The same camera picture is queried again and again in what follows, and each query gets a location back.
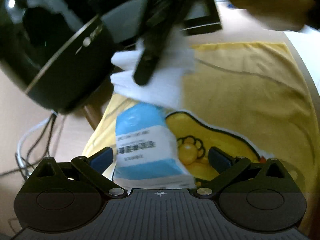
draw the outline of yellow towel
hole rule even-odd
[[[320,138],[308,87],[288,48],[254,42],[194,49],[197,71],[184,77],[184,109],[209,125],[244,135],[282,161],[307,199],[300,226],[307,234],[318,200]],[[134,104],[113,95],[83,155],[105,146],[115,150],[116,116]],[[104,174],[110,177],[111,169]]]

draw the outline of white cable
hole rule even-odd
[[[17,160],[19,163],[19,166],[21,169],[26,168],[26,164],[23,162],[22,158],[21,158],[21,149],[22,149],[22,145],[25,142],[25,140],[36,130],[38,130],[39,128],[41,128],[42,126],[46,125],[47,122],[49,122],[50,117],[44,119],[43,121],[41,121],[40,123],[38,123],[37,125],[35,125],[34,127],[32,127],[29,131],[27,131],[19,140],[18,145],[17,145]]]

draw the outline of brown object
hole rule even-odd
[[[82,108],[83,114],[91,125],[92,129],[95,130],[102,119],[102,115],[92,105],[85,105]]]

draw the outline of white cloth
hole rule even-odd
[[[114,91],[138,101],[180,109],[182,98],[182,77],[194,71],[193,50],[189,48],[186,38],[177,27],[168,37],[167,47],[151,77],[145,86],[137,85],[133,74],[143,53],[141,44],[136,51],[116,52],[111,62],[123,69],[123,72],[111,75]]]

